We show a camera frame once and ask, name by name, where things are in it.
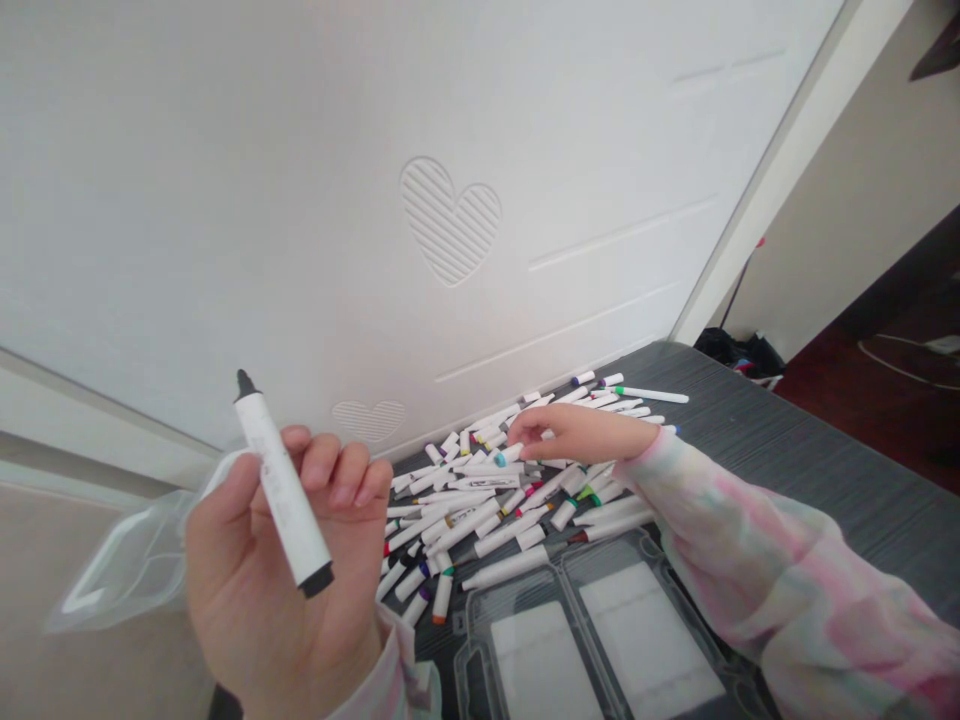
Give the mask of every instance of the clear plastic bag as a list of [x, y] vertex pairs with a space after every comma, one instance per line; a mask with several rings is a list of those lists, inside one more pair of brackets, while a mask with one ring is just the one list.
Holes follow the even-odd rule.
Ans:
[[154, 610], [185, 608], [187, 517], [244, 452], [223, 456], [202, 491], [177, 490], [119, 518], [50, 613], [44, 632], [103, 630]]

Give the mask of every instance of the embossed heart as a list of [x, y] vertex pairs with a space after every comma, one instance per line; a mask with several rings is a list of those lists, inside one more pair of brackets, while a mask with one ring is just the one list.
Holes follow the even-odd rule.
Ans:
[[447, 287], [470, 277], [497, 237], [500, 199], [486, 185], [470, 185], [457, 197], [443, 166], [414, 158], [400, 173], [407, 222], [427, 265]]
[[331, 413], [344, 428], [367, 442], [387, 439], [407, 417], [407, 409], [396, 400], [382, 400], [372, 410], [356, 400], [344, 400], [334, 405]]

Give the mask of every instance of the sleeve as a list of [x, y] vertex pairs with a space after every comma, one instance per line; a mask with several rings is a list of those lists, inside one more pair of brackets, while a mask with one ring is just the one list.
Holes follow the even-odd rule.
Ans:
[[700, 611], [760, 665], [785, 716], [960, 717], [960, 632], [828, 515], [662, 430], [614, 474], [653, 508]]
[[440, 676], [433, 663], [414, 659], [414, 631], [383, 605], [377, 622], [386, 641], [367, 679], [328, 720], [427, 720], [439, 718]]

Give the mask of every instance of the table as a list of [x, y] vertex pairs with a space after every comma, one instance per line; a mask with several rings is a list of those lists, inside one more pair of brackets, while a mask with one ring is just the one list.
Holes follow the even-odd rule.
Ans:
[[[831, 515], [858, 554], [960, 625], [960, 498], [685, 345], [653, 343], [598, 368], [597, 377], [615, 372], [627, 386], [689, 395], [688, 405], [649, 405], [744, 480]], [[396, 472], [426, 462], [421, 452], [397, 463]], [[484, 562], [512, 552], [501, 548]], [[445, 718], [458, 717], [453, 657], [465, 640], [456, 620], [466, 602], [466, 593], [455, 592], [447, 625], [432, 625], [428, 608], [417, 626], [417, 659], [437, 664]], [[387, 604], [402, 610], [392, 593]]]

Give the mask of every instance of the hand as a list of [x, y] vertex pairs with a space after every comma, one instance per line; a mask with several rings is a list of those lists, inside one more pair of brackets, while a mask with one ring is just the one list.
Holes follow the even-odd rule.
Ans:
[[187, 601], [204, 657], [248, 718], [320, 718], [347, 700], [383, 649], [374, 616], [393, 470], [359, 443], [283, 442], [333, 558], [334, 581], [306, 600], [294, 585], [260, 465], [241, 456], [187, 522]]
[[[555, 437], [544, 440], [547, 430]], [[524, 410], [510, 426], [507, 443], [523, 443], [521, 460], [594, 465], [637, 457], [659, 432], [656, 425], [638, 418], [563, 403]]]

